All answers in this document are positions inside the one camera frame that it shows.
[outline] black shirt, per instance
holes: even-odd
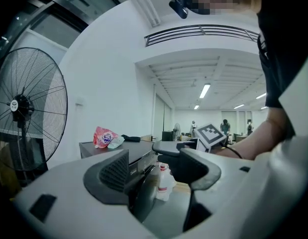
[[[308,0],[262,0],[258,47],[266,78],[266,106],[278,98],[308,57]]]

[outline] white bottle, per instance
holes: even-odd
[[[164,163],[159,164],[159,181],[157,186],[156,198],[162,201],[168,201],[169,195],[173,190],[173,185],[171,181],[171,175],[168,165]]]

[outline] person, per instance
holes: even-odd
[[[191,134],[191,136],[192,136],[192,138],[194,138],[195,137],[195,133],[194,133],[194,129],[195,128],[197,128],[197,125],[196,125],[196,123],[195,123],[195,121],[193,120],[192,121],[192,125],[190,125],[190,134]]]
[[[308,57],[308,0],[192,0],[190,3],[188,8],[209,9],[210,14],[246,9],[257,14],[260,28],[257,45],[266,78],[268,116],[249,137],[231,146],[243,158],[253,160],[295,134],[278,98]],[[228,149],[218,154],[237,158]]]
[[[230,133],[230,123],[226,119],[223,120],[223,123],[220,125],[220,130],[225,134],[228,135]]]
[[[247,126],[247,135],[250,135],[253,132],[253,124],[251,121],[248,121],[248,126]]]

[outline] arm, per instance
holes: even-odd
[[[255,159],[257,155],[271,151],[286,135],[287,115],[283,109],[269,108],[268,116],[249,137],[231,147],[245,159]],[[218,155],[227,157],[237,156],[229,149]]]

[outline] electric fan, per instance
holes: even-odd
[[[63,76],[47,53],[20,48],[3,57],[0,162],[25,177],[25,172],[45,164],[61,141],[67,103]]]
[[[174,140],[178,140],[178,138],[180,137],[180,126],[178,123],[175,124],[173,131],[174,131]]]

